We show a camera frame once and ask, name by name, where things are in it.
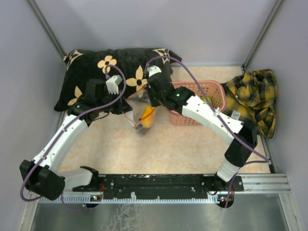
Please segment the clear zip top bag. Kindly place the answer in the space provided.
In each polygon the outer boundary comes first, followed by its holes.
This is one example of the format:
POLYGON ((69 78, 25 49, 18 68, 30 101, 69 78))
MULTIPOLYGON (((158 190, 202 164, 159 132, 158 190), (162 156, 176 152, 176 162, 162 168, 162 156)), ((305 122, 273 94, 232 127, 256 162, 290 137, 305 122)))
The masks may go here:
POLYGON ((146 85, 130 95, 126 99, 126 102, 130 106, 130 111, 124 113, 124 116, 128 120, 129 124, 135 129, 137 124, 141 124, 141 115, 146 106, 151 106, 146 85))

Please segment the yellow mango toy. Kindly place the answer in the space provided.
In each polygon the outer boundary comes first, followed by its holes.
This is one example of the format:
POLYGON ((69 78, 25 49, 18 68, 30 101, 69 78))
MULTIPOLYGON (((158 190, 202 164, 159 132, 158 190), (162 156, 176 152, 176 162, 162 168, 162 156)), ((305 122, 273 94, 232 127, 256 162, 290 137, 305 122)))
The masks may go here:
POLYGON ((150 128, 154 122, 155 118, 155 108, 152 106, 146 106, 141 115, 141 125, 144 128, 150 128))

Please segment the dark red grape bunch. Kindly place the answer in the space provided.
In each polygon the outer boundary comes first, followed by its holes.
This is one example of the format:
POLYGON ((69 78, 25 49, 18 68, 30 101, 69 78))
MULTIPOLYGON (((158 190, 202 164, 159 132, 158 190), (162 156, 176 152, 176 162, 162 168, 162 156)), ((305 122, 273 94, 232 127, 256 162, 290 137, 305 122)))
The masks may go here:
POLYGON ((137 124, 135 130, 140 135, 145 135, 148 131, 148 128, 145 127, 143 124, 137 124))

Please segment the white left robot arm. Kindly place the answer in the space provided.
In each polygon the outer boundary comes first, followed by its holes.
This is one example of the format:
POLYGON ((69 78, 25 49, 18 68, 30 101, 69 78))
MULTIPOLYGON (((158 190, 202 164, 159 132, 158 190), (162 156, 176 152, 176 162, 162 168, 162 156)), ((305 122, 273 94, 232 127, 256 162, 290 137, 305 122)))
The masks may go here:
POLYGON ((99 188, 98 172, 90 167, 80 167, 77 170, 59 172, 59 168, 68 151, 78 137, 88 129, 100 112, 122 114, 126 111, 122 105, 125 81, 119 75, 107 80, 91 79, 86 85, 86 91, 70 106, 67 116, 60 128, 31 161, 24 160, 20 164, 23 183, 20 190, 21 198, 24 189, 45 197, 57 199, 64 190, 75 187, 86 187, 90 191, 99 188))

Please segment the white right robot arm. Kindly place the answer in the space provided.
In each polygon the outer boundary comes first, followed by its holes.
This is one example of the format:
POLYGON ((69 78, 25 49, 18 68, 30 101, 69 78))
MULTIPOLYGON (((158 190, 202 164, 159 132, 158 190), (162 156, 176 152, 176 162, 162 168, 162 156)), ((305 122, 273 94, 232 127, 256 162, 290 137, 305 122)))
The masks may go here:
POLYGON ((191 118, 219 135, 227 144, 222 164, 209 182, 209 189, 224 191, 257 145, 256 128, 214 109, 184 86, 175 88, 158 67, 146 72, 146 90, 152 106, 163 105, 170 111, 191 118))

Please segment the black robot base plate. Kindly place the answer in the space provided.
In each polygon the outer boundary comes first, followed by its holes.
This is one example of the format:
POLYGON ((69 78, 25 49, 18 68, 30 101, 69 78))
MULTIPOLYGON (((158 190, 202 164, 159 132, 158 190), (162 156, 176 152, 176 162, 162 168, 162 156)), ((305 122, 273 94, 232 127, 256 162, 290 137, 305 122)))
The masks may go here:
POLYGON ((95 175, 89 185, 73 188, 74 192, 99 192, 104 199, 206 199, 208 195, 227 192, 230 182, 207 174, 95 175))

